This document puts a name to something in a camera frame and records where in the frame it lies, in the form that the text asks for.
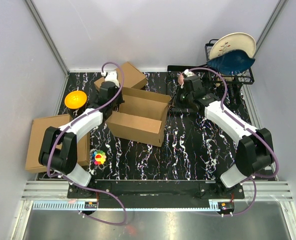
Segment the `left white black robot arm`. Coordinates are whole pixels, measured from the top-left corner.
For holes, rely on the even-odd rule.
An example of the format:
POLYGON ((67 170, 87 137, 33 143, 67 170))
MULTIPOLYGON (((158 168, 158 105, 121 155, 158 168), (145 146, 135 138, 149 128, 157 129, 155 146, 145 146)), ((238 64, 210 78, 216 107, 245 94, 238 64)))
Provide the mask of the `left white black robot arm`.
POLYGON ((113 81, 101 84, 97 100, 80 116, 61 127, 50 126, 45 130, 39 163, 54 170, 78 185, 78 192, 85 198, 95 194, 91 175, 78 164, 78 142, 92 129, 103 124, 115 106, 123 103, 121 88, 113 81))

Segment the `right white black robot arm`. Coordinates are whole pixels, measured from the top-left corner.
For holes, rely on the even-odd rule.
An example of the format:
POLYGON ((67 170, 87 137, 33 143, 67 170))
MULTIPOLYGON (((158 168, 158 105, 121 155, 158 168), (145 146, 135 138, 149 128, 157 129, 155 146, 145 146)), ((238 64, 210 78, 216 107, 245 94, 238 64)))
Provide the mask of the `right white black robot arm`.
POLYGON ((257 129, 247 124, 216 95, 206 93, 198 76, 181 73, 178 83, 177 101, 218 125, 237 144, 234 164, 220 175, 219 183, 215 185, 216 195, 226 198, 235 185, 275 161, 271 133, 266 128, 257 129))

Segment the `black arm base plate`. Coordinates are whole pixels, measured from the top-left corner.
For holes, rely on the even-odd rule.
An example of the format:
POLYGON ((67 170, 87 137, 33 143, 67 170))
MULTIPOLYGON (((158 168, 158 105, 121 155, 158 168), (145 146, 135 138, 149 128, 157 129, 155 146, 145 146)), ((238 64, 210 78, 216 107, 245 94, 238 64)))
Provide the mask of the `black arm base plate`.
POLYGON ((89 187, 121 196, 179 195, 202 199, 244 199, 241 185, 224 188, 219 183, 207 180, 103 180, 89 183, 89 187))

